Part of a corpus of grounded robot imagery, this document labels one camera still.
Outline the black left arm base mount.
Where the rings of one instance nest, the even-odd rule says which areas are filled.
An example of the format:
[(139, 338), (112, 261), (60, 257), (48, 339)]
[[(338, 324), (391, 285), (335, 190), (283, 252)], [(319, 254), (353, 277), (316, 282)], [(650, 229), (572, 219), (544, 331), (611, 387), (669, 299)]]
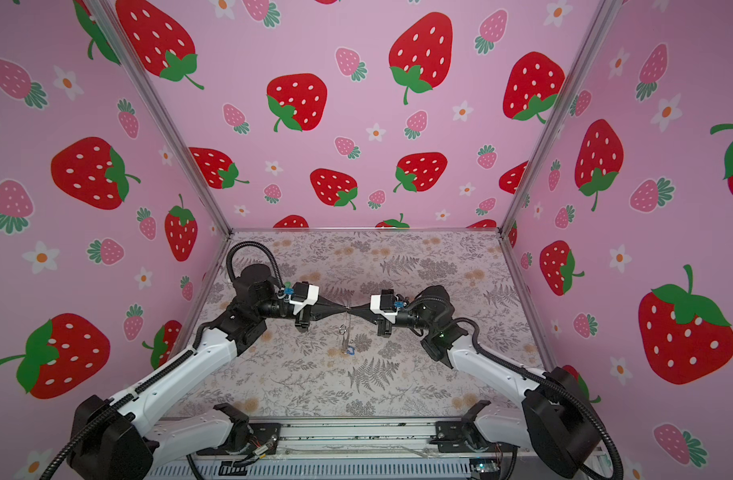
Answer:
[(226, 441), (219, 446), (198, 450), (196, 454), (230, 455), (236, 457), (234, 466), (253, 464), (267, 455), (276, 454), (282, 424), (250, 421), (250, 417), (232, 404), (214, 406), (214, 413), (222, 412), (230, 419), (230, 431)]

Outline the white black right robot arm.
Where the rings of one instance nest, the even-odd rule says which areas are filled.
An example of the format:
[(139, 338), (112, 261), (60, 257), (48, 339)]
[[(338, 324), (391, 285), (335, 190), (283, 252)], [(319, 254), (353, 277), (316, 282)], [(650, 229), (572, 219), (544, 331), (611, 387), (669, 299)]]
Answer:
[(378, 326), (381, 333), (396, 328), (424, 332), (421, 345), (432, 360), (469, 374), (520, 404), (528, 448), (554, 473), (571, 479), (582, 472), (588, 478), (603, 479), (586, 461), (604, 445), (612, 464), (609, 477), (625, 476), (611, 434), (574, 376), (560, 367), (550, 372), (528, 368), (484, 348), (480, 325), (454, 316), (443, 286), (428, 287), (412, 301), (385, 290), (368, 304), (348, 307), (346, 312)]

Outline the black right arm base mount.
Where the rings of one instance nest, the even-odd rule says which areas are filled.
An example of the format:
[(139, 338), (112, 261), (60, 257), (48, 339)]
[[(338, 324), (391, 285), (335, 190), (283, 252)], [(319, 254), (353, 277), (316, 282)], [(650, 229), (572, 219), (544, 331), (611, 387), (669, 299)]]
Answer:
[(513, 452), (518, 447), (504, 442), (490, 442), (476, 428), (478, 415), (492, 402), (480, 400), (457, 420), (437, 421), (436, 435), (429, 441), (441, 453), (495, 453)]

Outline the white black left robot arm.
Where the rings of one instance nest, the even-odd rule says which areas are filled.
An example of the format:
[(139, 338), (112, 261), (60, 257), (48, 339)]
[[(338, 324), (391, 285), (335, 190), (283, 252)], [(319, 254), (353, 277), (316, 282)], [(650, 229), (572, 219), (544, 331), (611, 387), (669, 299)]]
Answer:
[(50, 479), (70, 464), (84, 479), (142, 479), (164, 460), (164, 441), (152, 430), (170, 408), (206, 376), (241, 356), (266, 331), (266, 320), (312, 322), (346, 312), (320, 296), (316, 285), (288, 286), (272, 251), (242, 241), (226, 252), (226, 274), (236, 295), (218, 318), (198, 326), (190, 346), (154, 373), (107, 400), (88, 398), (76, 410), (74, 431), (42, 472)]

